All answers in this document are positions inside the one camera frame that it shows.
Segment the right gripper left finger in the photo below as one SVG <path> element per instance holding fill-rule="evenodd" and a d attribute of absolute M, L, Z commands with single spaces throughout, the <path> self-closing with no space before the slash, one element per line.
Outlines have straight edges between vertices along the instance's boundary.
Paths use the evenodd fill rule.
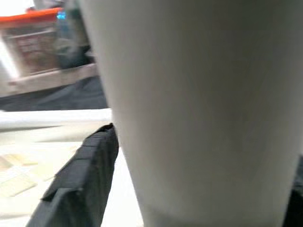
<path fill-rule="evenodd" d="M 55 175 L 27 226 L 101 226 L 118 152 L 112 123 L 89 135 Z"/>

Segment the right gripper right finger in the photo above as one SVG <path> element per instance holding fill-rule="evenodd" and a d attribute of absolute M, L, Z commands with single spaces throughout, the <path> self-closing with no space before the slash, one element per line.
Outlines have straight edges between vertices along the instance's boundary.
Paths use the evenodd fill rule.
<path fill-rule="evenodd" d="M 291 190 L 284 223 L 284 227 L 303 227 L 303 156 L 300 155 L 299 164 Z"/>

